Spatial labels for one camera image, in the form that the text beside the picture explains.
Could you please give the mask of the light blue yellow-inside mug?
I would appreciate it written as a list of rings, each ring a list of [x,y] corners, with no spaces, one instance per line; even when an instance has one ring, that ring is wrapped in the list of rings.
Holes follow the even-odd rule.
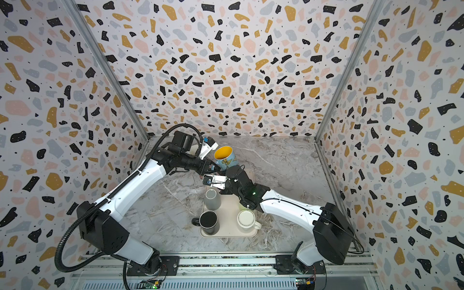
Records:
[[[214,154],[215,163],[219,166],[221,170],[227,170],[230,167],[236,166],[239,164],[233,148],[230,146],[220,147]]]

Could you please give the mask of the dark green mug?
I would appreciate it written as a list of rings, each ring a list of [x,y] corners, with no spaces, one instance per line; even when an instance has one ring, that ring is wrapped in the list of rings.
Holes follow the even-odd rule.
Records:
[[[198,157],[200,156],[202,149],[203,149],[203,146],[201,145],[193,145],[189,151],[189,154]]]

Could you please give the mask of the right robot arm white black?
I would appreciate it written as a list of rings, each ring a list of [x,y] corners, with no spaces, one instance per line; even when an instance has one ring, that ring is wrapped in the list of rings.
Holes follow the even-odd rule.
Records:
[[[223,192],[236,195],[245,208],[280,216],[312,233],[313,242],[297,245],[293,253],[294,267],[310,267],[324,259],[335,265],[344,264],[355,241],[355,231],[335,204],[309,205],[288,198],[252,182],[240,166],[227,169],[225,176]]]

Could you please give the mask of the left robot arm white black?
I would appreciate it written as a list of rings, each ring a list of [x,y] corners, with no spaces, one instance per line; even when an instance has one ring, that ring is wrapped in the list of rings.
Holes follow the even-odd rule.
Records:
[[[94,203],[84,202],[77,208],[83,219],[79,225],[81,238],[106,255],[119,256],[139,265],[153,265],[158,252],[133,238],[121,221],[126,212],[158,181],[179,169],[193,170],[198,175],[215,171],[207,155],[218,148],[211,137],[202,137],[195,146],[196,137],[176,131],[171,142],[153,149],[143,164],[117,188]]]

